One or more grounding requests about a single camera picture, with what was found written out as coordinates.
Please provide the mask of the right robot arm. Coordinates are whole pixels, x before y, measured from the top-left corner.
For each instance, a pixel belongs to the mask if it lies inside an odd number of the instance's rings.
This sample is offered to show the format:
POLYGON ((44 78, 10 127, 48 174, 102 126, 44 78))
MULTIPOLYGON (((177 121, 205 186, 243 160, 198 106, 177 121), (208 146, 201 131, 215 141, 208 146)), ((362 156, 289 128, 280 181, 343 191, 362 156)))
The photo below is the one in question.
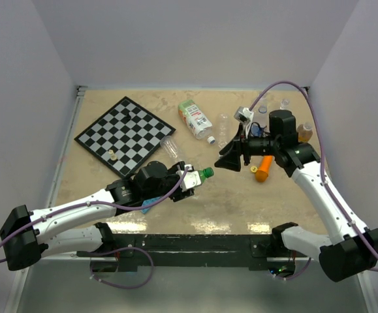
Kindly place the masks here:
POLYGON ((221 150, 215 167, 240 171, 252 156, 272 156, 278 166, 302 189, 321 218, 327 235, 306 231, 289 222, 272 229, 272 252, 286 256, 299 252, 319 262, 326 276, 339 282, 370 270, 377 263, 378 229, 369 229, 339 195, 327 176, 322 160, 309 143, 300 142, 296 119, 289 110, 270 113, 270 131, 250 135, 253 112, 240 107, 235 137, 221 150))

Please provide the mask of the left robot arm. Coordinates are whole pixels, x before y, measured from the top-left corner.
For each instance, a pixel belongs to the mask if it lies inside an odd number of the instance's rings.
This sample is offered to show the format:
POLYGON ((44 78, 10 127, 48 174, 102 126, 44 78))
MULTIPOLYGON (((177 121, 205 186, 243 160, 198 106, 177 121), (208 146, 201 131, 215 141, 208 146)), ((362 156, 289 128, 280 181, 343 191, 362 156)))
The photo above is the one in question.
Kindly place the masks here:
POLYGON ((80 200, 57 207, 28 210, 20 205, 9 213, 0 229, 1 248, 8 269, 25 269, 46 256, 68 251, 96 251, 107 256, 115 240, 105 226, 80 230, 79 226, 145 209, 144 201, 168 198, 177 202, 193 196, 202 184, 200 172, 191 164, 178 162, 171 168, 153 161, 136 174, 117 180, 80 200))

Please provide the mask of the green plastic bottle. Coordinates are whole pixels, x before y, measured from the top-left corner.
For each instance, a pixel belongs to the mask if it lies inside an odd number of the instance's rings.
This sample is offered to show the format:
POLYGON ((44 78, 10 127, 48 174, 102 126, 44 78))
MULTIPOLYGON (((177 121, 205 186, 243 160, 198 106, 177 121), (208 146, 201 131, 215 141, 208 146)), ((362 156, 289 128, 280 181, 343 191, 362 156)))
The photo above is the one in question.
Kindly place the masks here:
POLYGON ((214 176, 214 170, 211 167, 198 170, 197 172, 200 177, 200 184, 203 184, 207 179, 214 176))

